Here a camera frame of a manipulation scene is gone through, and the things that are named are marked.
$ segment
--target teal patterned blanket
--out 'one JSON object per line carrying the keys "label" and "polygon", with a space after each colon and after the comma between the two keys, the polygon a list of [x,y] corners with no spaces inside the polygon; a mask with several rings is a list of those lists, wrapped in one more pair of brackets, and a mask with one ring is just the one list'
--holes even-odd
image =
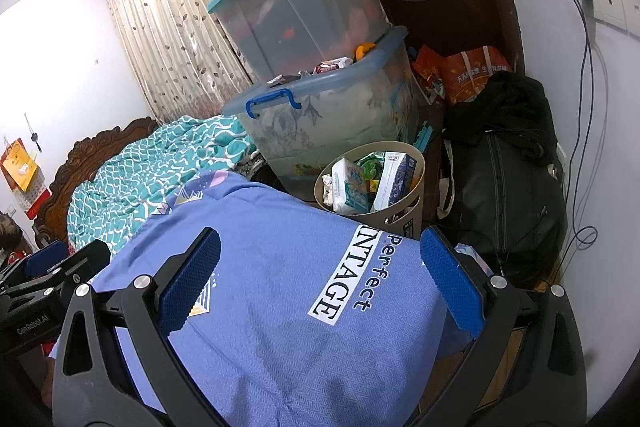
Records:
{"label": "teal patterned blanket", "polygon": [[[234,169],[256,150],[236,117],[188,116],[158,128],[107,160],[93,182],[73,193],[67,217],[69,241],[79,250],[101,239],[113,256],[177,187],[197,172]],[[180,194],[189,198],[189,194]]]}

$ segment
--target leaf-patterned curtain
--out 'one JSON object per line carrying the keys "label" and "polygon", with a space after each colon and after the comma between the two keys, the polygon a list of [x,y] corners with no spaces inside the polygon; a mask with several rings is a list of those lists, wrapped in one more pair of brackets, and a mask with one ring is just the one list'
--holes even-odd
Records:
{"label": "leaf-patterned curtain", "polygon": [[156,118],[209,118],[251,85],[209,0],[108,0]]}

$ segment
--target blue gripper pad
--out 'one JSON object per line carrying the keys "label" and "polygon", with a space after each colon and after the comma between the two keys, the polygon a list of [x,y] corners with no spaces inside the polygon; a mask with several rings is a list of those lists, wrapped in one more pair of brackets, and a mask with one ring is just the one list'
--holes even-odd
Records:
{"label": "blue gripper pad", "polygon": [[27,279],[36,279],[47,273],[47,270],[66,259],[68,250],[66,243],[54,241],[42,250],[32,253],[24,264],[24,276]]}
{"label": "blue gripper pad", "polygon": [[205,229],[194,241],[158,302],[158,330],[165,336],[182,328],[193,303],[220,261],[220,236]]}
{"label": "blue gripper pad", "polygon": [[433,229],[422,232],[420,256],[461,330],[476,339],[482,331],[482,299],[449,247]]}

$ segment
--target metal screw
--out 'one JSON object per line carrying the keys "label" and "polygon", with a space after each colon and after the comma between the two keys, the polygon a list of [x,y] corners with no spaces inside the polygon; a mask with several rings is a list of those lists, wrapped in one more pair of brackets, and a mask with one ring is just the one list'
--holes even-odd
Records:
{"label": "metal screw", "polygon": [[150,284],[151,284],[151,277],[149,277],[148,275],[140,275],[139,277],[136,277],[136,279],[133,281],[133,286],[135,286],[139,290],[146,288]]}
{"label": "metal screw", "polygon": [[490,282],[491,282],[491,286],[493,286],[498,290],[504,290],[505,288],[507,288],[507,279],[505,279],[500,275],[492,276],[490,279]]}
{"label": "metal screw", "polygon": [[555,295],[556,297],[564,297],[564,288],[562,288],[562,286],[559,284],[552,284],[551,293],[553,293],[553,295]]}
{"label": "metal screw", "polygon": [[78,288],[76,288],[76,295],[78,297],[84,297],[85,295],[87,295],[87,293],[89,293],[90,289],[91,286],[89,286],[88,284],[81,284],[78,286]]}

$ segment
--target plastic storage box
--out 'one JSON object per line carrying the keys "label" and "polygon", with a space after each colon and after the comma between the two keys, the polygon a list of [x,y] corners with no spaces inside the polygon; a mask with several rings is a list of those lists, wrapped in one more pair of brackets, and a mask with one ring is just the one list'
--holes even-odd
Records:
{"label": "plastic storage box", "polygon": [[393,28],[355,64],[285,86],[265,83],[223,107],[247,133],[290,194],[314,201],[318,174],[339,155],[370,142],[413,142],[414,81],[404,26]]}
{"label": "plastic storage box", "polygon": [[353,58],[388,30],[379,0],[211,0],[207,9],[261,80]]}

